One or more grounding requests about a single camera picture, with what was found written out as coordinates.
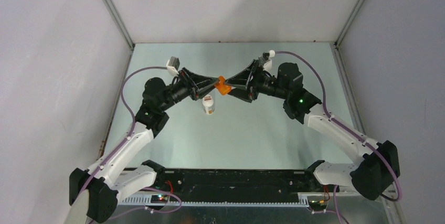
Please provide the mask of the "white pill bottle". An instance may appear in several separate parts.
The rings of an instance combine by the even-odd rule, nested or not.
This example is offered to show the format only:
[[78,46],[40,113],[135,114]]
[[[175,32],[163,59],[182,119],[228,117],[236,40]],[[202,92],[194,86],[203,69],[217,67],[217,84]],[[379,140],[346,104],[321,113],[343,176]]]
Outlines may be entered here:
[[207,115],[213,114],[215,110],[215,100],[212,95],[207,94],[202,98],[202,105]]

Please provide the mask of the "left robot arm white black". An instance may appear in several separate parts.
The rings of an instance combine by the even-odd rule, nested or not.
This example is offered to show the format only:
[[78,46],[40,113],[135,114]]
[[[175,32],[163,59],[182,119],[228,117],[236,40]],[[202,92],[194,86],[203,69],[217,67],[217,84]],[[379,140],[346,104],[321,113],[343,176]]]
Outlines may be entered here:
[[164,174],[146,164],[122,176],[133,157],[155,139],[169,116],[166,110],[186,98],[197,101],[211,92],[219,82],[186,68],[166,70],[174,76],[166,85],[161,78],[151,78],[144,85],[142,104],[131,112],[132,122],[121,142],[107,155],[101,156],[87,169],[76,168],[69,176],[69,204],[65,223],[86,223],[91,219],[103,223],[111,218],[118,204],[135,192],[150,187],[161,190],[166,184]]

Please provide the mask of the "orange pill organizer box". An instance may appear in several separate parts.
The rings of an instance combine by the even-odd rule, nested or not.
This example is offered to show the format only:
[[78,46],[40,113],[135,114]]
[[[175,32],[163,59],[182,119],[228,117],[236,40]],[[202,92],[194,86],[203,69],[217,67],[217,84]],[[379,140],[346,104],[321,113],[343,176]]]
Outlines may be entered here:
[[227,95],[232,90],[232,87],[225,84],[226,79],[223,76],[218,77],[217,83],[214,84],[214,87],[221,95]]

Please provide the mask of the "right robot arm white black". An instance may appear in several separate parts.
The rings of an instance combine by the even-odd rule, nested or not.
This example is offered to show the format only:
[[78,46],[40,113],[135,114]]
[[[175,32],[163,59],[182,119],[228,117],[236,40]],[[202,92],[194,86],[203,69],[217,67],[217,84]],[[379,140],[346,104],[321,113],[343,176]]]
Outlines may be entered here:
[[352,161],[350,164],[326,161],[313,164],[312,173],[305,177],[306,187],[319,191],[325,185],[339,185],[350,187],[369,200],[383,196],[400,175],[397,147],[391,141],[374,140],[338,119],[304,88],[303,74],[296,63],[280,64],[276,76],[268,71],[269,63],[253,60],[224,84],[231,87],[229,95],[249,103],[259,94],[282,99],[290,119],[328,137]]

